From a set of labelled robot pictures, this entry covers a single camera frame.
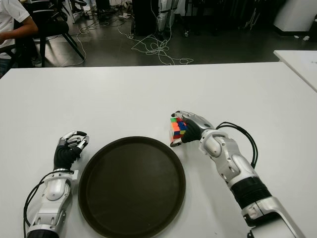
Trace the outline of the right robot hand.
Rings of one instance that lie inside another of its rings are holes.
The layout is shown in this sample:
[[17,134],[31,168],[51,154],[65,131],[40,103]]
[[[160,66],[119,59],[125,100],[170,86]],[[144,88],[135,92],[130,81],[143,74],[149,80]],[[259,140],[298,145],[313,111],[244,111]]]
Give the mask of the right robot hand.
[[171,142],[170,147],[200,140],[205,130],[214,129],[214,126],[208,120],[192,112],[176,111],[171,116],[173,118],[181,118],[186,123],[187,129],[184,136]]

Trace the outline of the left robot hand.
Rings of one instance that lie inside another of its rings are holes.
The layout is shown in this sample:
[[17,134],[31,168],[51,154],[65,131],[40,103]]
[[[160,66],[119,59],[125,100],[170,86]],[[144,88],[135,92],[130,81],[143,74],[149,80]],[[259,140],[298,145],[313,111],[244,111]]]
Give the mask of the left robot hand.
[[72,164],[80,158],[82,151],[88,145],[89,139],[87,133],[77,130],[63,135],[55,150],[53,169],[70,170]]

